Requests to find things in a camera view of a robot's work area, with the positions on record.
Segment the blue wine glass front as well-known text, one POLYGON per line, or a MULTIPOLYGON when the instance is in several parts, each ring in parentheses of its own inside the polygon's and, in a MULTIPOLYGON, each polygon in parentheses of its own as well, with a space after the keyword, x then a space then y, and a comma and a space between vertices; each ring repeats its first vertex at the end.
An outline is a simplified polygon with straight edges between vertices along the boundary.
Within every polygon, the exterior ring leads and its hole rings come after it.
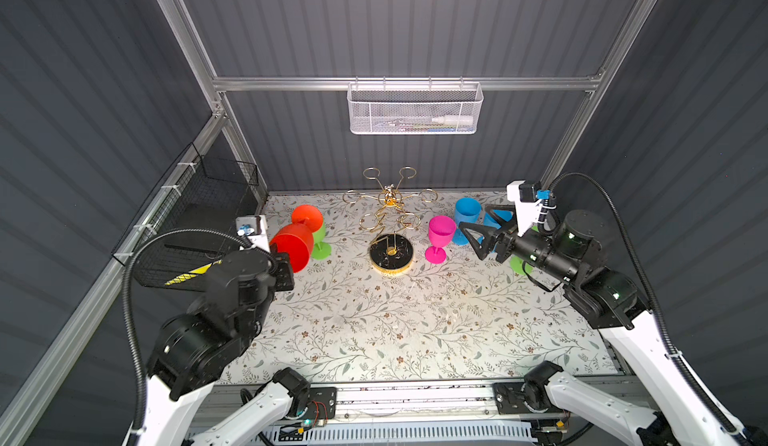
POLYGON ((476 223, 482 210, 481 203, 472 197, 460 198, 455 204, 454 222, 456 230, 452 242, 458 246, 468 245, 469 241, 459 226, 462 222, 476 223))

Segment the lime green wine glass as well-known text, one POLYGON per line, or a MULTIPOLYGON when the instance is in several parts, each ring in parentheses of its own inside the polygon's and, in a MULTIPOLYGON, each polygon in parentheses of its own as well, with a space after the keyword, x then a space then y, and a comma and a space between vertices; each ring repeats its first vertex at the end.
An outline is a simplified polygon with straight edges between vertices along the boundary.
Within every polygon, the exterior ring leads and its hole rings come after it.
POLYGON ((513 236, 513 246, 510 255, 510 267, 519 275, 525 275, 524 262, 532 263, 535 259, 531 258, 533 251, 530 247, 522 243, 523 237, 515 234, 513 236))
POLYGON ((311 257, 315 260, 323 260, 329 257, 332 253, 331 245, 325 241, 326 238, 326 225, 322 223, 318 230, 312 233, 314 246, 312 249, 311 257))

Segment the blue wine glass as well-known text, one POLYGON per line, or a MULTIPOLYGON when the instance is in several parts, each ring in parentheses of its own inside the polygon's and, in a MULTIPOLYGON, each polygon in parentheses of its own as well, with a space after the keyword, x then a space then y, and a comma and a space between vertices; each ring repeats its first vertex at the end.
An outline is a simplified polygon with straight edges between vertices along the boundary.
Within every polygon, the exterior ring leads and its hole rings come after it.
POLYGON ((468 245, 469 241, 459 226, 462 222, 476 223, 482 210, 481 203, 472 197, 460 198, 455 204, 454 222, 456 230, 452 242, 458 246, 468 245))
POLYGON ((512 221, 514 213, 515 209, 511 204, 487 204, 484 207, 483 224, 498 229, 512 221))

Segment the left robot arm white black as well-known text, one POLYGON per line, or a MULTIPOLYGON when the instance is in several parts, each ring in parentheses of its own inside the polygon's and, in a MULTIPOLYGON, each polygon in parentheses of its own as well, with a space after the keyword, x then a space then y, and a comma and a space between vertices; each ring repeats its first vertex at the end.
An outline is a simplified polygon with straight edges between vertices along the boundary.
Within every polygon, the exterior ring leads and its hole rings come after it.
POLYGON ((204 288, 197 307, 161 327, 147 361, 134 359, 136 412, 126 445, 244 445, 307 408, 309 381, 286 367, 228 417, 188 433, 223 370, 262 332, 276 292, 294 287, 289 255, 258 247, 227 254, 193 281, 204 288))

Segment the lime green wine glass back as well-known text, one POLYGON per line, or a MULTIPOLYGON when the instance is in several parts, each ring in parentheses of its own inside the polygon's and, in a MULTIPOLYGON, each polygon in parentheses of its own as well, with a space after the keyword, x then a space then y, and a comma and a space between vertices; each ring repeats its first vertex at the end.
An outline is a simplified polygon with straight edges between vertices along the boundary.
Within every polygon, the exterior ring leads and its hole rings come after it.
POLYGON ((531 258, 533 251, 530 247, 522 243, 523 237, 515 234, 513 236, 513 246, 510 255, 510 267, 519 275, 525 275, 524 262, 532 263, 535 259, 531 258))

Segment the magenta wine glass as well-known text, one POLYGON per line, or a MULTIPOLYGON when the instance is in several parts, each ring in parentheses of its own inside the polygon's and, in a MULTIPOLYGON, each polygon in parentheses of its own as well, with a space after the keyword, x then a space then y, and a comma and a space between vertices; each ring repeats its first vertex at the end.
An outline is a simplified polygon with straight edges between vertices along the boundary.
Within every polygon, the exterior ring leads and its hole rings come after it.
POLYGON ((455 232, 456 223, 451 217, 438 215, 431 218, 428 224, 430 246, 425 251, 425 259, 432 264, 445 262, 445 248, 452 242, 455 232))

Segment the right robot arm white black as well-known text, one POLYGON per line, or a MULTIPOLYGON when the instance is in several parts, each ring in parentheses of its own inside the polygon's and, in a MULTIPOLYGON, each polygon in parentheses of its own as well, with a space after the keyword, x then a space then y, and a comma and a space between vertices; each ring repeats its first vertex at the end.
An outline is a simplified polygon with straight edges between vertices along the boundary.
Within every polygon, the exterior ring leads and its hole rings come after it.
POLYGON ((459 228, 479 258, 514 255, 559 281, 570 306, 629 364, 655 402, 649 408, 621 400, 545 360, 525 375, 517 394, 528 409, 569 411, 628 445, 766 444, 766 432, 726 411, 666 344, 649 294, 606 266, 610 232, 603 218, 574 210, 550 236, 521 232, 512 221, 459 228))

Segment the red wine glass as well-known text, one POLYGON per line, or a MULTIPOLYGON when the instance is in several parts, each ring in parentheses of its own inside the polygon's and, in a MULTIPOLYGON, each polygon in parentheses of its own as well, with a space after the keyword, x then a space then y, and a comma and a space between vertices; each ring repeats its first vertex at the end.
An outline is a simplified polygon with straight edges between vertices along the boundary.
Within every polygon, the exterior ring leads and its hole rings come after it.
POLYGON ((285 253, 294 273, 307 267, 312 255, 320 250, 325 238, 325 223, 322 212, 315 206, 303 204, 291 214, 290 224, 282 227, 270 240, 274 253, 285 253))

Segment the lime green wine glass front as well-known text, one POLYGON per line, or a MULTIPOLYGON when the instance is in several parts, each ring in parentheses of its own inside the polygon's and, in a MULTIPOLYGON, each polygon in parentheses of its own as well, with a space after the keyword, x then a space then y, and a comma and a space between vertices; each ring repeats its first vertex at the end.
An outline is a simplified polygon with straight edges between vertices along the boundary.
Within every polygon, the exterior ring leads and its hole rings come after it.
POLYGON ((332 253, 331 245, 325 241, 326 238, 326 225, 322 223, 318 230, 312 233, 314 246, 312 249, 311 257, 315 260, 323 260, 329 257, 332 253))

